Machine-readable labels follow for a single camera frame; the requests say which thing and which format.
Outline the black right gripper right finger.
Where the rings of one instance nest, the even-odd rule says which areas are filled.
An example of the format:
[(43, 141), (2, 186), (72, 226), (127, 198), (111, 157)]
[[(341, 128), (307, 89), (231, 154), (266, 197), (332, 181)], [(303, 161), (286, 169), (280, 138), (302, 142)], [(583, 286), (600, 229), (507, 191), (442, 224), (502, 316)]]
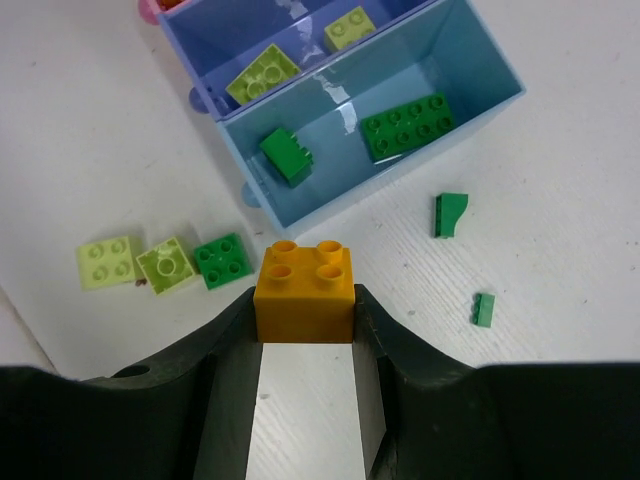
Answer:
[(352, 345), (370, 479), (635, 479), (635, 363), (470, 367), (356, 287)]

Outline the orange round lego piece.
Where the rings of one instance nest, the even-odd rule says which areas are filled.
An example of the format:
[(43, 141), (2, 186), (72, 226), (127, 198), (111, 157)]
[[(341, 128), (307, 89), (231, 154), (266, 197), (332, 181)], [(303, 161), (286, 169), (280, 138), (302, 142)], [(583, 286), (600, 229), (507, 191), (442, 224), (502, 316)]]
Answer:
[(262, 343), (352, 343), (355, 284), (350, 249), (335, 240), (315, 247), (275, 242), (266, 249), (253, 301)]

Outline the pale green lego block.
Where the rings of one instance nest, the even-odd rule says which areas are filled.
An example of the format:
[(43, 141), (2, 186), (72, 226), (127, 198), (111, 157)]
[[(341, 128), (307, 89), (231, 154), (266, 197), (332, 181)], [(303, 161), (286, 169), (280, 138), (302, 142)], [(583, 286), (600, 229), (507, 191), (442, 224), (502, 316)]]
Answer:
[(324, 43), (331, 53), (335, 53), (372, 34), (375, 30), (376, 27), (365, 10), (358, 6), (324, 29)]

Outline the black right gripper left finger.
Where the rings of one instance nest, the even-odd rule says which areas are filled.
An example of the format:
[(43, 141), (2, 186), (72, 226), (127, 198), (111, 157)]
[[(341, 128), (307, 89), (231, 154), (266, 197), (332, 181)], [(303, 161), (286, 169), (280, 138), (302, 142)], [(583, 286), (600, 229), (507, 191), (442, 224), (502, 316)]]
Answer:
[(1, 370), (5, 479), (242, 479), (262, 347), (253, 295), (110, 377)]

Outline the pale green sloped lego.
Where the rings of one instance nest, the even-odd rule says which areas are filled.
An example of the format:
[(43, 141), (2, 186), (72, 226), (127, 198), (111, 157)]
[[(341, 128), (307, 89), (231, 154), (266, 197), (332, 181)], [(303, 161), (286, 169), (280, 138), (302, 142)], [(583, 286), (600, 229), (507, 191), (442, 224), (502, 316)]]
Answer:
[(300, 72), (276, 44), (271, 44), (226, 87), (226, 92), (239, 105), (245, 105)]

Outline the green lego plate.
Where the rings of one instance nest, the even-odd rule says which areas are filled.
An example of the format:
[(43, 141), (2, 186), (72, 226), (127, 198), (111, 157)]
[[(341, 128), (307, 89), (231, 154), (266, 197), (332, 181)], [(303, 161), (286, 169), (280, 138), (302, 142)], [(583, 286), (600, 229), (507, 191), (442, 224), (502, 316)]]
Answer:
[(360, 122), (374, 163), (422, 148), (454, 128), (455, 120), (443, 93), (392, 107)]

